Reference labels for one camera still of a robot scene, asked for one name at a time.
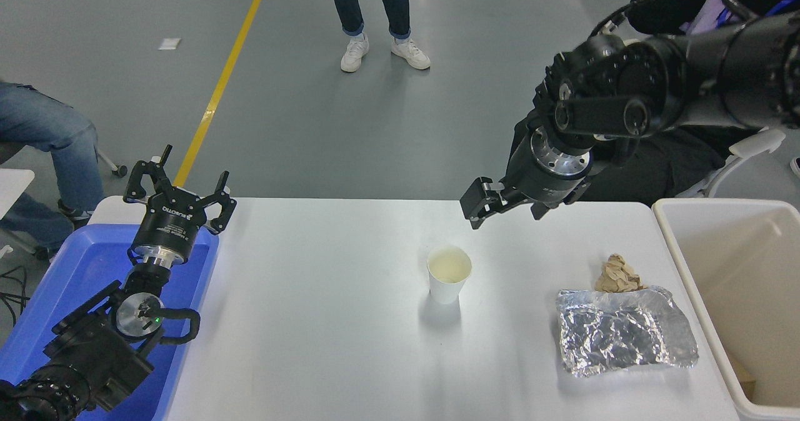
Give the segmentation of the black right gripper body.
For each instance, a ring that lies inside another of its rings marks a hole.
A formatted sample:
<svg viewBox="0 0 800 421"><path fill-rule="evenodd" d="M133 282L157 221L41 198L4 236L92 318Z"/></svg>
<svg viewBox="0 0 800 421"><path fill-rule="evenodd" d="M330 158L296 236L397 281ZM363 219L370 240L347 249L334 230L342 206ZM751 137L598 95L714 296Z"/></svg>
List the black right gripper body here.
<svg viewBox="0 0 800 421"><path fill-rule="evenodd" d="M591 170L591 151L577 154L552 145L548 136L523 136L507 164L504 184L541 204L560 204Z"/></svg>

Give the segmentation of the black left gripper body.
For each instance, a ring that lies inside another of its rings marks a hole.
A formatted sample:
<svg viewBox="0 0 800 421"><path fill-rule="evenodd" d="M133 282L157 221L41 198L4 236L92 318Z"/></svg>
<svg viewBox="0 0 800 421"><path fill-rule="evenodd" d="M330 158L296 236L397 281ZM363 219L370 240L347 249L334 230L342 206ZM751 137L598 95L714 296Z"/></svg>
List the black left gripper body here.
<svg viewBox="0 0 800 421"><path fill-rule="evenodd" d="M206 221L200 197L177 188L175 194L158 192L146 203L146 213L131 245L132 257L154 257L164 250L174 264L185 264L200 226Z"/></svg>

